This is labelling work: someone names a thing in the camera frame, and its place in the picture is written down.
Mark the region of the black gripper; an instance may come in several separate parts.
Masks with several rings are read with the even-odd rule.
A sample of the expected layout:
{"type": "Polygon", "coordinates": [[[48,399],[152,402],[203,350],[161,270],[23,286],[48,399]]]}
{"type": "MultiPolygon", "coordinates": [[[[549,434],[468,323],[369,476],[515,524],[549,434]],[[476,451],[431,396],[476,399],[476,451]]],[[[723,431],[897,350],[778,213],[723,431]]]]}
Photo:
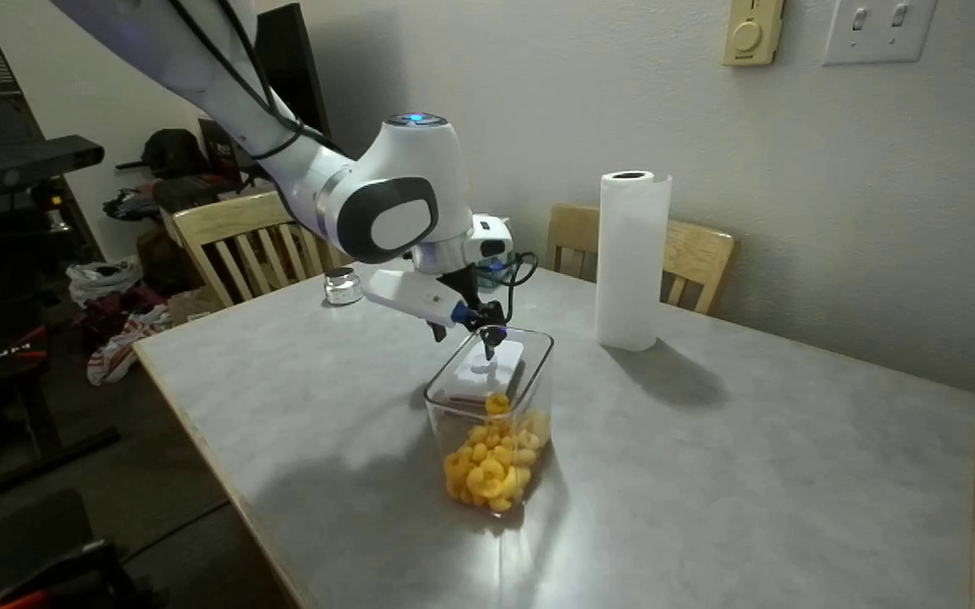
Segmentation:
{"type": "Polygon", "coordinates": [[[441,273],[441,284],[458,293],[458,324],[479,339],[483,358],[492,361],[495,350],[506,339],[504,309],[479,297],[475,268],[441,273]]]}

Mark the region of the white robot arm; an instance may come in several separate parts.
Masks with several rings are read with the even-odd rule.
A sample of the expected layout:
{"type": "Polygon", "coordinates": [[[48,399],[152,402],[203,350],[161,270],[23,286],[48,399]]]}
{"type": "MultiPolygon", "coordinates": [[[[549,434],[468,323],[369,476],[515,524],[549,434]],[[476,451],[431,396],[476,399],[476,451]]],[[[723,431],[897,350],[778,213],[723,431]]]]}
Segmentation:
{"type": "Polygon", "coordinates": [[[504,343],[506,314],[483,300],[476,265],[510,250],[502,217],[471,210],[461,140],[431,112],[388,116],[352,158],[304,126],[262,76],[251,0],[49,0],[116,59],[197,104],[275,184],[292,220],[373,265],[361,291],[423,317],[504,343]]]}

